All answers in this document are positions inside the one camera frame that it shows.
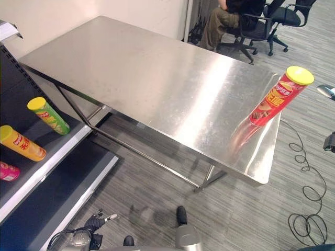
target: black shelf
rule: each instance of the black shelf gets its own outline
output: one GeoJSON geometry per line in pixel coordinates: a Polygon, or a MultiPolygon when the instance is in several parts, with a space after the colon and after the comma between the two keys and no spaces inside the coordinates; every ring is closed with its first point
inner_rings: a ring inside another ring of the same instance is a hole
{"type": "Polygon", "coordinates": [[[117,160],[113,153],[83,140],[3,223],[0,250],[45,249],[117,160]]]}
{"type": "Polygon", "coordinates": [[[84,123],[65,113],[59,113],[71,128],[70,133],[66,135],[59,135],[40,119],[36,120],[28,130],[20,131],[15,128],[47,150],[47,155],[42,161],[31,161],[1,145],[1,160],[18,167],[21,173],[17,180],[0,181],[0,222],[3,222],[66,155],[91,132],[91,129],[84,123]]]}

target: gray carpet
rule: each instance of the gray carpet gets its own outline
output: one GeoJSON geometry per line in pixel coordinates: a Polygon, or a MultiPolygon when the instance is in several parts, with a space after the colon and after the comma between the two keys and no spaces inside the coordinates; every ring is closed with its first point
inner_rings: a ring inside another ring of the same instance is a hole
{"type": "MultiPolygon", "coordinates": [[[[322,146],[335,130],[335,102],[317,93],[316,87],[334,85],[333,13],[333,0],[319,0],[310,12],[307,26],[280,26],[278,35],[289,45],[287,53],[275,44],[274,55],[269,57],[265,41],[254,43],[259,48],[254,56],[255,65],[280,74],[290,65],[300,65],[315,76],[315,83],[292,101],[283,111],[282,119],[299,132],[310,165],[327,182],[328,191],[320,212],[328,228],[327,243],[335,243],[335,154],[323,151],[322,146]]],[[[224,40],[233,38],[226,35],[224,40]]],[[[248,62],[243,54],[232,56],[248,62]]],[[[116,116],[102,127],[195,180],[203,179],[209,167],[174,142],[116,116]]],[[[111,141],[101,136],[93,140],[117,153],[122,161],[69,227],[83,226],[98,208],[107,214],[119,214],[117,220],[98,231],[104,235],[102,248],[122,245],[128,234],[138,245],[174,246],[175,210],[181,204],[187,209],[189,222],[202,236],[204,250],[271,251],[304,247],[290,232],[287,218],[291,213],[315,213],[319,204],[308,201],[302,187],[311,185],[322,193],[323,184],[315,172],[302,172],[302,165],[294,161],[295,153],[288,143],[297,142],[297,137],[283,123],[268,184],[254,188],[227,176],[198,194],[193,194],[192,187],[184,181],[111,141]]],[[[312,235],[320,241],[317,231],[312,235]]]]}

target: white wall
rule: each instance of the white wall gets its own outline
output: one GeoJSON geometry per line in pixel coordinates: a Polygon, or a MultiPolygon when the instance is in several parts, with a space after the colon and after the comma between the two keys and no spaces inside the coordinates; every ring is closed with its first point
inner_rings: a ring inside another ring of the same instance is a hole
{"type": "Polygon", "coordinates": [[[187,0],[98,0],[99,13],[159,34],[184,37],[187,0]]]}
{"type": "Polygon", "coordinates": [[[187,0],[0,0],[0,19],[24,38],[5,42],[16,58],[99,15],[182,39],[186,10],[187,0]]]}

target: black office chair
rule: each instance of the black office chair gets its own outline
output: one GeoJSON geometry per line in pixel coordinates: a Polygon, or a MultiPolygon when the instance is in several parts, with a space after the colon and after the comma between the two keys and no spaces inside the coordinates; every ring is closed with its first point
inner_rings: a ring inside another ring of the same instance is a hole
{"type": "Polygon", "coordinates": [[[235,42],[234,43],[220,43],[217,47],[217,49],[220,49],[220,47],[227,46],[227,47],[233,47],[234,51],[242,51],[244,55],[246,55],[250,60],[250,64],[253,64],[253,58],[249,54],[247,50],[253,50],[252,54],[256,55],[257,54],[257,48],[252,46],[252,42],[250,42],[249,45],[243,44],[245,39],[251,39],[251,41],[262,41],[262,40],[267,40],[268,37],[270,36],[270,32],[272,29],[272,18],[271,15],[284,3],[285,0],[274,0],[272,1],[269,5],[266,7],[268,8],[268,13],[270,14],[269,17],[259,17],[259,16],[253,16],[249,14],[243,14],[242,18],[240,18],[240,28],[237,29],[232,29],[229,28],[227,29],[227,33],[235,35],[235,42]],[[249,16],[249,17],[254,17],[258,19],[256,28],[254,30],[243,30],[242,29],[242,19],[243,16],[249,16]]]}
{"type": "Polygon", "coordinates": [[[270,44],[270,52],[268,53],[269,56],[273,55],[273,42],[276,42],[282,46],[284,46],[284,52],[288,51],[288,45],[278,39],[277,35],[275,35],[278,25],[287,25],[293,27],[302,27],[305,26],[308,20],[309,11],[316,0],[296,0],[295,4],[289,4],[286,7],[279,7],[276,9],[275,12],[270,10],[270,5],[266,5],[264,8],[264,16],[265,17],[272,17],[272,20],[277,25],[272,30],[270,36],[268,37],[267,41],[270,44]],[[302,13],[304,16],[304,23],[302,23],[300,17],[298,16],[298,11],[302,13]]]}

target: table top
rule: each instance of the table top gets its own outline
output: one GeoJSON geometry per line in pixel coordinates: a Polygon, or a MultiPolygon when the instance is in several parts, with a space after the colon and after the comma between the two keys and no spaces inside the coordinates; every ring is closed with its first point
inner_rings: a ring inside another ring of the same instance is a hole
{"type": "Polygon", "coordinates": [[[20,59],[41,76],[201,153],[255,185],[268,182],[280,116],[242,147],[237,128],[279,76],[99,16],[20,59]]]}

